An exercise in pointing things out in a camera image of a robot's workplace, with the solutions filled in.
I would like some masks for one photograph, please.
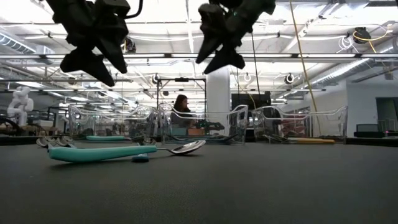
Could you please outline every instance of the clear acrylic enclosure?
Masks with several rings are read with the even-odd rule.
[[[124,113],[103,113],[69,106],[70,136],[125,136],[155,137],[158,127],[158,112],[151,106],[138,106]]]
[[[206,140],[208,144],[244,144],[248,106],[225,113],[180,113],[172,105],[159,105],[163,143]]]
[[[344,141],[347,137],[348,107],[316,113],[285,113],[276,106],[252,111],[256,140],[283,138],[323,138]]]

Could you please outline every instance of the white humanoid robot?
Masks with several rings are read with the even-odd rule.
[[[9,118],[15,121],[15,116],[18,115],[18,125],[24,126],[26,125],[27,120],[27,112],[33,110],[33,100],[28,97],[30,92],[29,87],[18,87],[17,91],[12,93],[12,101],[10,105],[8,105],[7,115]]]

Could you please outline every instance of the table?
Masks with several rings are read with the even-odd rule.
[[[0,223],[397,223],[397,171],[391,147],[206,145],[67,164],[2,146]]]

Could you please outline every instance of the ceiling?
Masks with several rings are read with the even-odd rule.
[[[128,2],[132,8],[131,13],[135,13],[138,0],[128,0]],[[204,0],[144,0],[141,15],[126,21],[129,37],[134,40],[137,53],[197,53],[203,41],[198,7],[206,2]],[[374,46],[391,39],[398,31],[398,25],[395,22],[397,7],[370,7],[367,5],[367,1],[355,4],[302,1],[299,4],[293,4],[297,30],[301,34],[302,52],[306,54],[350,54],[369,51],[370,45],[352,44],[351,37],[345,39],[347,33],[352,34],[355,27],[366,27],[373,39],[383,36],[383,38],[372,41]],[[61,25],[53,23],[52,10],[45,1],[41,3],[38,0],[5,1],[2,2],[0,15],[0,33],[7,34],[23,44],[32,46],[32,48],[44,45],[53,50],[55,54],[67,54],[74,49],[74,46],[65,40],[67,34],[65,29]],[[263,13],[253,29],[253,37],[250,34],[244,37],[242,46],[237,49],[239,53],[293,54],[299,52],[299,45],[295,38],[295,26],[287,1],[278,1],[273,15]],[[0,47],[0,53],[20,54],[20,52],[4,46]],[[21,73],[26,79],[43,79],[46,74],[47,76],[51,74],[50,79],[54,80],[66,80],[70,77],[93,79],[83,72],[63,73],[56,63],[48,65],[33,60],[8,60],[7,63],[30,71],[30,75]],[[155,92],[142,90],[155,88],[155,84],[152,83],[155,74],[160,78],[206,77],[203,75],[206,63],[196,65],[192,60],[163,58],[150,59],[148,63],[145,59],[131,59],[128,64],[127,74],[120,74],[115,68],[109,66],[109,71],[114,79],[131,80],[130,82],[117,82],[114,88],[130,89],[118,93],[128,100],[147,104],[156,102]],[[333,61],[305,63],[309,78],[317,76],[334,65],[336,63]],[[242,70],[232,66],[229,66],[228,69],[233,89],[237,89],[238,81],[244,88],[256,88],[256,76],[258,76],[260,88],[291,88],[284,83],[284,78],[289,73],[299,77],[295,79],[295,84],[304,81],[303,66],[299,60],[292,62],[258,60],[256,64],[253,61],[248,61]],[[88,85],[89,83],[72,83],[71,85],[63,82],[58,83],[56,87],[77,89],[86,88]],[[204,99],[205,97],[200,83],[169,82],[164,87],[164,89],[167,88],[195,89],[185,91],[184,94],[191,99]],[[71,96],[69,93],[60,92],[60,94]],[[177,91],[175,93],[172,91],[167,97],[160,95],[160,100],[172,101],[177,95]],[[95,92],[79,93],[79,96],[104,101],[103,98],[98,98],[98,94]],[[61,96],[55,97],[55,99],[73,101]],[[200,100],[192,100],[190,103],[203,104]]]

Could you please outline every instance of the person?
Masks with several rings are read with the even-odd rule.
[[[178,125],[181,128],[190,127],[195,122],[193,119],[184,119],[191,118],[192,114],[184,114],[190,113],[191,110],[188,108],[188,98],[185,95],[178,95],[177,99],[174,103],[174,110],[176,113],[172,115],[172,123]]]

